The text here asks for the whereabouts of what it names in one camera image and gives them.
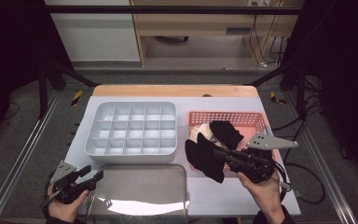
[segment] hazard tape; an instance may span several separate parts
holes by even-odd
[[[77,105],[77,102],[79,101],[79,98],[80,98],[82,92],[83,91],[77,91],[75,93],[75,96],[74,96],[74,99],[72,100],[71,106]]]
[[[275,93],[274,93],[273,91],[271,92],[271,101],[272,101],[272,102],[280,103],[281,105],[286,105],[286,101],[285,101],[285,100],[278,100],[278,99],[275,97]]]

